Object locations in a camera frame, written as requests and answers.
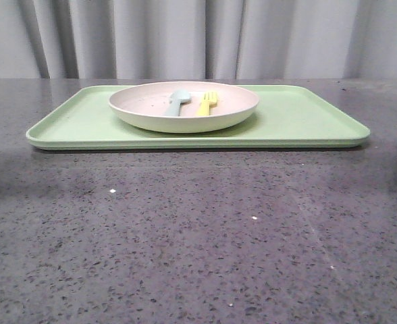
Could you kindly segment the cream round plate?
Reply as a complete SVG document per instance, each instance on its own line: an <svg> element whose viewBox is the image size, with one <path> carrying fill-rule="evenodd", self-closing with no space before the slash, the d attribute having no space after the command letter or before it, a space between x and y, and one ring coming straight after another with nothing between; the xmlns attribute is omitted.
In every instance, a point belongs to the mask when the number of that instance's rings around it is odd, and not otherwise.
<svg viewBox="0 0 397 324"><path fill-rule="evenodd" d="M179 104L179 114L169 116L167 110L176 100L172 94L185 90L190 99ZM216 92L217 102L208 115L199 116L206 92ZM216 82L177 81L141 84L115 92L109 105L127 124L166 133L199 133L234 126L250 117L259 96L239 86Z"/></svg>

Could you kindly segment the light blue plastic spoon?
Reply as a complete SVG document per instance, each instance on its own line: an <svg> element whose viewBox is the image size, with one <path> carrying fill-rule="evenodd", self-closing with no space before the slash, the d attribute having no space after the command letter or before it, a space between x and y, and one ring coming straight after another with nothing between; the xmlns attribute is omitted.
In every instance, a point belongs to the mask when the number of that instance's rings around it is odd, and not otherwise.
<svg viewBox="0 0 397 324"><path fill-rule="evenodd" d="M181 106L184 103L189 103L191 95L187 90L179 89L174 91L170 96L170 104L166 109L164 116L178 117L180 115Z"/></svg>

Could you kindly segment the yellow plastic fork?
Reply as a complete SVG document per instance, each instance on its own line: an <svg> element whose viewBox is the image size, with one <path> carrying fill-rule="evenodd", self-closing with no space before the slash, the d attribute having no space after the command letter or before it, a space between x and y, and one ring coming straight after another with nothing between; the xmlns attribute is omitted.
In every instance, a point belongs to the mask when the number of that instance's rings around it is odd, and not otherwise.
<svg viewBox="0 0 397 324"><path fill-rule="evenodd" d="M211 107L215 106L218 102L218 94L216 91L206 92L196 112L197 116L209 116Z"/></svg>

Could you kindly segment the grey pleated curtain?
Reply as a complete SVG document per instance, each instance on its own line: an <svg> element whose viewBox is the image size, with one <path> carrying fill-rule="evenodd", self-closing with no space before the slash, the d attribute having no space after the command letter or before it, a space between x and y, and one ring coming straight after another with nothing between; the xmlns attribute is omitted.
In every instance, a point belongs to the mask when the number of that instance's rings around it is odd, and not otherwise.
<svg viewBox="0 0 397 324"><path fill-rule="evenodd" d="M0 78L397 78L397 1L0 1Z"/></svg>

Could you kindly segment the light green plastic tray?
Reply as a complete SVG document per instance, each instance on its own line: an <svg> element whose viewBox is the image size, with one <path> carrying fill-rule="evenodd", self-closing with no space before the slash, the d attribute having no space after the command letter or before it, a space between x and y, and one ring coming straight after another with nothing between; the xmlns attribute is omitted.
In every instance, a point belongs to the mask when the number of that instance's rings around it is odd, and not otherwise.
<svg viewBox="0 0 397 324"><path fill-rule="evenodd" d="M166 133L127 124L109 105L115 92L133 86L100 85L79 90L27 133L45 150L334 148L354 147L369 129L300 86L242 85L259 96L246 120L199 133Z"/></svg>

